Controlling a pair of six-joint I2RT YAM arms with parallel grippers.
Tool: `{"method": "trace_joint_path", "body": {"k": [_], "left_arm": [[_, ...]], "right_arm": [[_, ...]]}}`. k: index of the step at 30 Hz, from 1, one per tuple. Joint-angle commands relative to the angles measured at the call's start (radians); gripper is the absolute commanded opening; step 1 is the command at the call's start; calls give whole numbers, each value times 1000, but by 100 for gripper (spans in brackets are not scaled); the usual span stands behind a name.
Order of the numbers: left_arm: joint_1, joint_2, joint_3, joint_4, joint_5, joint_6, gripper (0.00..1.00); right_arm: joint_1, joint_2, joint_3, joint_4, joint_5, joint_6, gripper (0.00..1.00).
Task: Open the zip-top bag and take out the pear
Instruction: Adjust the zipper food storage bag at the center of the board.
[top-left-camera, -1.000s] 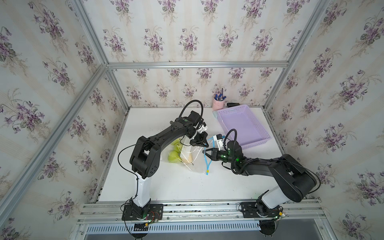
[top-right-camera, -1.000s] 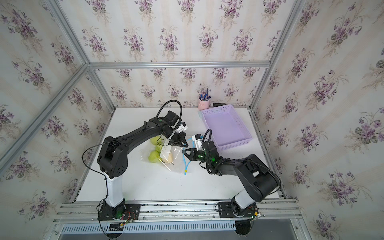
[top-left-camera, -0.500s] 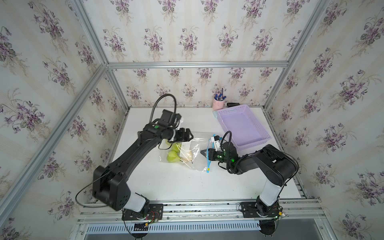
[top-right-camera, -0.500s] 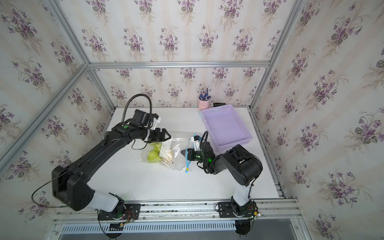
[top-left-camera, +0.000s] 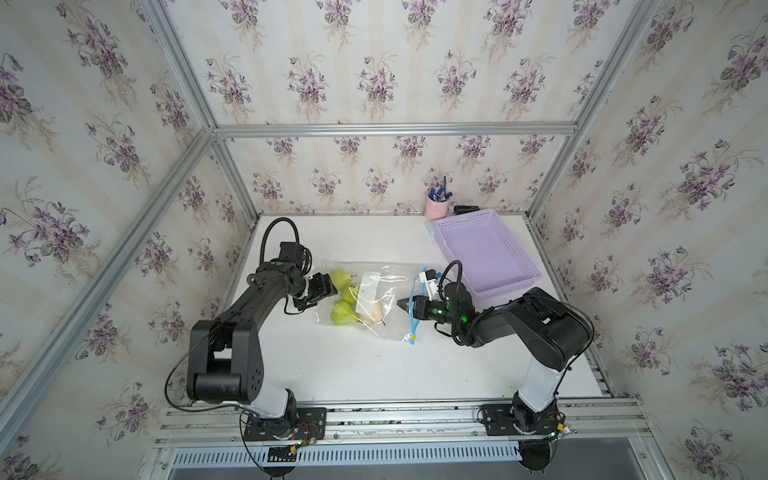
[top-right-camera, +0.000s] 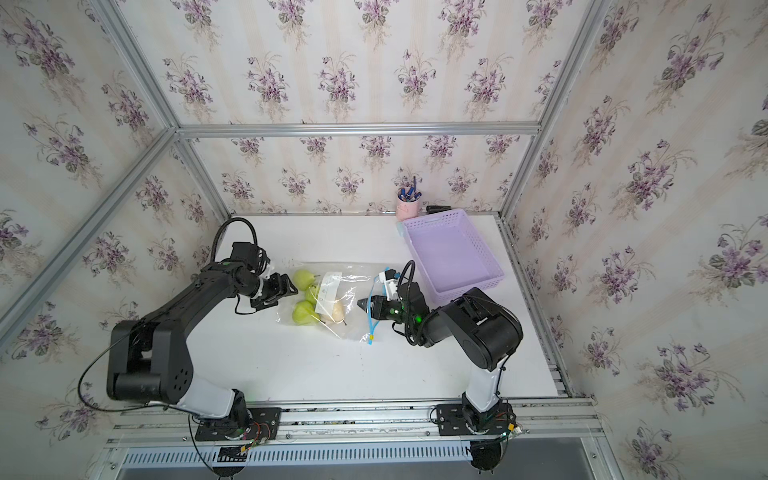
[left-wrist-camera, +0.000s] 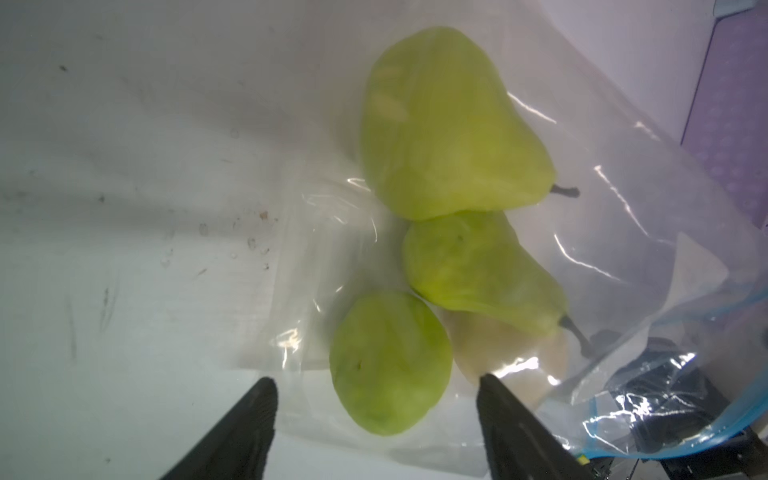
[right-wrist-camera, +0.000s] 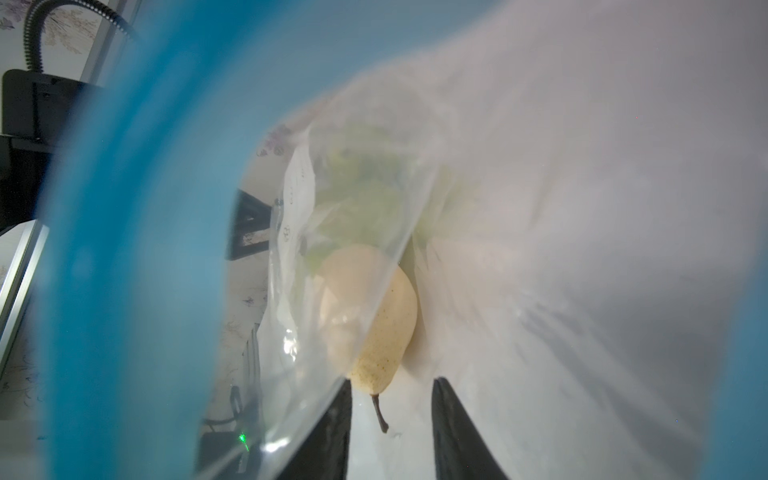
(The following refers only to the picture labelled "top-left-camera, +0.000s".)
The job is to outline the beige pear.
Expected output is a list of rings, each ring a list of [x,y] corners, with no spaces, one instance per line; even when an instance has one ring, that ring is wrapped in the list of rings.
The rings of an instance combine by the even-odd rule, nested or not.
[[[357,304],[358,317],[360,320],[380,324],[384,320],[384,312],[378,301],[363,300]]]

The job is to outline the clear zip-top bag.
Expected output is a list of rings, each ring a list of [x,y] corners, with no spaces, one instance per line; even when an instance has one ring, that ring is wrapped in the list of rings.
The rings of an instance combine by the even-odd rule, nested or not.
[[[413,263],[375,263],[325,261],[320,264],[321,273],[330,273],[342,269],[354,275],[351,283],[359,288],[358,302],[363,300],[378,301],[384,312],[380,324],[359,322],[351,325],[335,325],[330,318],[333,305],[342,300],[341,292],[322,300],[314,313],[315,320],[324,327],[355,329],[367,332],[381,340],[413,344],[416,340],[418,320],[406,314],[397,306],[401,298],[422,295],[418,275],[426,266]]]

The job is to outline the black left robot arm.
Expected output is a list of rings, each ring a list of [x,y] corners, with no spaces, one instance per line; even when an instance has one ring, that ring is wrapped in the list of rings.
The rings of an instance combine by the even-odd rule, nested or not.
[[[301,243],[281,243],[279,256],[260,263],[226,311],[193,326],[186,384],[190,400],[237,406],[263,420],[288,416],[295,399],[265,380],[259,332],[280,301],[292,301],[294,312],[301,314],[337,293],[328,274],[309,274],[311,259]]]

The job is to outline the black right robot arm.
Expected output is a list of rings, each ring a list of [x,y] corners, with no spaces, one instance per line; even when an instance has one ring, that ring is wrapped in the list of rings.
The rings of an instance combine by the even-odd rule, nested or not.
[[[503,305],[476,311],[468,291],[451,282],[435,298],[411,295],[399,299],[397,306],[415,320],[448,325],[446,335],[461,347],[480,348],[515,336],[527,348],[532,360],[512,402],[479,410],[487,435],[555,439],[564,431],[557,395],[565,374],[594,341],[591,320],[538,287]]]

